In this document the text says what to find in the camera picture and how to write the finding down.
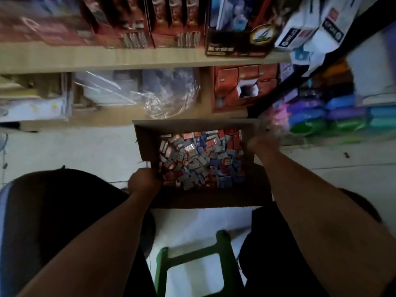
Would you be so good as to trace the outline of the person's left hand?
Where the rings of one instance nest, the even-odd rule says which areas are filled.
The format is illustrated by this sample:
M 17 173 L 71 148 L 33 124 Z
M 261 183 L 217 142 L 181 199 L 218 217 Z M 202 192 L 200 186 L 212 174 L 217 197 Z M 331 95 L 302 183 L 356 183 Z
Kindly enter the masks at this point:
M 151 168 L 139 168 L 134 172 L 127 183 L 129 195 L 139 194 L 154 198 L 161 189 L 161 181 L 156 171 Z

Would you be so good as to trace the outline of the person's right hand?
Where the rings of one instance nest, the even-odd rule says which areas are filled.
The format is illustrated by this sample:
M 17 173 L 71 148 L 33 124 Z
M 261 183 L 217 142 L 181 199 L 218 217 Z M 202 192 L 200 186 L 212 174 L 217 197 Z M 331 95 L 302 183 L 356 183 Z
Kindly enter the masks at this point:
M 264 156 L 268 154 L 279 153 L 278 141 L 271 134 L 260 133 L 256 134 L 247 143 L 249 151 L 257 156 Z

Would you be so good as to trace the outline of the brown cardboard box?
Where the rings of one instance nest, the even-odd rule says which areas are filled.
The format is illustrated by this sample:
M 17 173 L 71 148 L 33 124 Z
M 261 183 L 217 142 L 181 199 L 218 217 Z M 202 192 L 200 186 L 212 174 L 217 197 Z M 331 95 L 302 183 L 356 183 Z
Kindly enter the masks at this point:
M 245 154 L 245 175 L 243 184 L 224 189 L 184 190 L 164 186 L 157 194 L 152 208 L 157 209 L 203 209 L 221 207 L 263 206 L 272 201 L 269 180 L 265 169 L 254 163 L 255 155 L 248 151 L 247 141 L 259 129 L 259 119 L 163 119 L 135 120 L 136 139 L 141 159 L 149 161 L 152 168 L 158 168 L 159 136 L 161 134 L 207 131 L 237 128 L 242 130 Z

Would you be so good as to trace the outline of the person's left forearm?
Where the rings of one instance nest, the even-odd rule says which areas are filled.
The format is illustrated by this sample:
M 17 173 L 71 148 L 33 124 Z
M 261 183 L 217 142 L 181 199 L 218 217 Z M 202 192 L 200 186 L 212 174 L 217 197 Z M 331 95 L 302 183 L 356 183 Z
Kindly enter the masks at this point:
M 72 240 L 17 297 L 122 297 L 152 190 L 137 189 Z

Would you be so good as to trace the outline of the person's right forearm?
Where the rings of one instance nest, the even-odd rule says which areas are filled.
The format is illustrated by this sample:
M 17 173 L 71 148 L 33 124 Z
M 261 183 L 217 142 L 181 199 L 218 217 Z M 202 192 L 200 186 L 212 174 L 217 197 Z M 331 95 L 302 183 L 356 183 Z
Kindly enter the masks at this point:
M 359 205 L 280 151 L 257 147 L 275 201 L 332 297 L 382 297 L 396 278 L 396 238 Z

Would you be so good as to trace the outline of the red carton of small boxes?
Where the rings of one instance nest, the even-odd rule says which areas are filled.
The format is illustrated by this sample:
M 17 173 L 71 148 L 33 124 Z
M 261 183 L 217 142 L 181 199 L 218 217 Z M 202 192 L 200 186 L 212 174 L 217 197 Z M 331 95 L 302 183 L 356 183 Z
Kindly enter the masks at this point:
M 213 113 L 246 109 L 278 85 L 280 64 L 211 67 Z

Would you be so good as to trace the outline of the pile of small red blue packets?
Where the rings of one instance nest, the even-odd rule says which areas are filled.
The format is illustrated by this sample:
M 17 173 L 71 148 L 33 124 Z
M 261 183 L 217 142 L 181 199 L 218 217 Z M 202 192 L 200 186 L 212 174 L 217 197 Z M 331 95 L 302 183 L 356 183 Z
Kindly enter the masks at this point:
M 238 128 L 162 134 L 158 173 L 164 187 L 230 189 L 246 181 L 243 132 Z

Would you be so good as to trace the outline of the stack of colourful packets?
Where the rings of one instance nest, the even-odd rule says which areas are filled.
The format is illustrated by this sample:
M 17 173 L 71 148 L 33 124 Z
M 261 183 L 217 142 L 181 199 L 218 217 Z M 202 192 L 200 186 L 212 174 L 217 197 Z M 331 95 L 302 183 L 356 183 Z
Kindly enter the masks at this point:
M 282 145 L 396 139 L 396 79 L 388 67 L 333 64 L 285 93 L 261 119 Z

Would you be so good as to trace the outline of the clear plastic wrapped bundle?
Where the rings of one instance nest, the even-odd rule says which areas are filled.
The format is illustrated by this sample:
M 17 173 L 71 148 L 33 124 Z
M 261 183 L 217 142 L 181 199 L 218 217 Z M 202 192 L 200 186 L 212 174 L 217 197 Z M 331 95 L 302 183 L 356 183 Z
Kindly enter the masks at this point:
M 74 73 L 73 80 L 99 108 L 140 106 L 153 119 L 191 108 L 201 89 L 199 68 L 83 71 Z

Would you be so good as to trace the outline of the green plastic stool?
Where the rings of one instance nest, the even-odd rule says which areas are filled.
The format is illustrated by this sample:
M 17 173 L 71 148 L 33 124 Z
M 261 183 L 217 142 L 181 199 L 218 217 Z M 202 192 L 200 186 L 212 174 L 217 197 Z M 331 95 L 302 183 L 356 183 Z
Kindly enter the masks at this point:
M 158 297 L 243 297 L 244 283 L 226 230 L 219 230 L 212 245 L 191 245 L 160 249 L 156 256 L 154 286 Z

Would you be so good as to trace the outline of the person's left leg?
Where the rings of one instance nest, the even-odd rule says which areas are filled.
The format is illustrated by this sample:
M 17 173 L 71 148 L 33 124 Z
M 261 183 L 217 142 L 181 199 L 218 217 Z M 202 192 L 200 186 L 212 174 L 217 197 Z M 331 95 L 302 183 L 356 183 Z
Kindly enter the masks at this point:
M 128 190 L 67 168 L 25 174 L 4 186 L 0 191 L 0 297 L 17 297 L 73 239 L 129 197 Z M 155 233 L 155 220 L 147 209 L 122 297 L 157 297 L 145 257 Z

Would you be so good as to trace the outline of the person's leg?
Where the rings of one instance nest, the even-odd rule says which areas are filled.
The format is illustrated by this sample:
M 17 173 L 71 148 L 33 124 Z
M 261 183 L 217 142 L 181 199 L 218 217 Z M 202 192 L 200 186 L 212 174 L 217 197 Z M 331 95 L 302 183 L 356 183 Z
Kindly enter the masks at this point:
M 238 256 L 246 297 L 330 297 L 306 263 L 275 201 L 252 211 Z
M 0 191 L 0 297 L 17 297 L 73 239 L 129 197 L 128 190 L 67 168 L 25 174 L 4 186 Z M 147 209 L 122 297 L 157 297 L 145 257 L 155 233 L 155 220 Z

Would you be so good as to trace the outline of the dark brown display box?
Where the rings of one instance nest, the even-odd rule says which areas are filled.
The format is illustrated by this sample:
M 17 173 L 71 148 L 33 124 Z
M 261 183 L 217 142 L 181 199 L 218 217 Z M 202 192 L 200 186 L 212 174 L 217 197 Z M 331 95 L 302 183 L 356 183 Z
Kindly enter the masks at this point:
M 205 54 L 263 58 L 301 0 L 209 0 Z

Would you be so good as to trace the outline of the person's right leg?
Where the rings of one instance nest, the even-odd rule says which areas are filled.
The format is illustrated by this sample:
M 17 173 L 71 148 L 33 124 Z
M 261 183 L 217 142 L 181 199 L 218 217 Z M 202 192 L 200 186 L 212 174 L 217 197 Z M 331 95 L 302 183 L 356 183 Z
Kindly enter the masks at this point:
M 330 297 L 306 263 L 275 201 L 252 211 L 238 256 L 246 297 Z

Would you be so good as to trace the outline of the white hanging packets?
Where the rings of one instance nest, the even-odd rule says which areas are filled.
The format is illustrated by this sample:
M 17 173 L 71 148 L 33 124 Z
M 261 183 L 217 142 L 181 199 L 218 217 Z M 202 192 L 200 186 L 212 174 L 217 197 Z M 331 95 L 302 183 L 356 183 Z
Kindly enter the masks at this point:
M 302 0 L 275 42 L 308 77 L 344 41 L 363 0 Z

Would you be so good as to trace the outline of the wooden shelf unit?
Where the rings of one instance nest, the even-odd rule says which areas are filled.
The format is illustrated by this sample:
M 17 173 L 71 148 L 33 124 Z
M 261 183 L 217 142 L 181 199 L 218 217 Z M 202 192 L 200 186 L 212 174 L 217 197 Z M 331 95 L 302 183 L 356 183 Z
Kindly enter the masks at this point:
M 95 70 L 201 67 L 201 101 L 172 119 L 246 118 L 246 109 L 214 114 L 211 109 L 210 66 L 289 62 L 288 53 L 273 51 L 265 58 L 208 57 L 205 49 L 105 49 L 101 46 L 48 46 L 42 42 L 0 43 L 0 74 L 33 74 Z M 73 114 L 69 121 L 23 121 L 21 131 L 68 127 L 129 125 L 150 120 L 140 106 L 110 106 Z

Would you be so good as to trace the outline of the white flat boxes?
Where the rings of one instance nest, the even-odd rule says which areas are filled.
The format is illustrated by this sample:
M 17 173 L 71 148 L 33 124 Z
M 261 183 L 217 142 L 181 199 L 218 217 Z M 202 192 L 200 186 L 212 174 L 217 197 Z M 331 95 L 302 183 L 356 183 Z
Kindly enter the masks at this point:
M 0 74 L 0 123 L 67 120 L 73 99 L 71 73 Z

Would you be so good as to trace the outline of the red display box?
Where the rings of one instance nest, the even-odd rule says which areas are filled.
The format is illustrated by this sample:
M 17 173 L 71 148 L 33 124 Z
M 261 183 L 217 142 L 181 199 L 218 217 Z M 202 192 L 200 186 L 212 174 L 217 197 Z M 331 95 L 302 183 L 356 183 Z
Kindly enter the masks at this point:
M 154 49 L 146 0 L 82 0 L 80 9 L 98 45 L 107 49 Z
M 209 0 L 145 0 L 154 47 L 202 49 Z

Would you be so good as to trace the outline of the red flat packets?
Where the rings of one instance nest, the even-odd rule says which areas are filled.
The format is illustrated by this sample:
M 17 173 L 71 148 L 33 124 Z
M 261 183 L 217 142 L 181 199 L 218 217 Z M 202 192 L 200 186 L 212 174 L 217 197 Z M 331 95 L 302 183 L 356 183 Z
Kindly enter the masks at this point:
M 82 5 L 82 0 L 0 0 L 0 43 L 95 45 Z

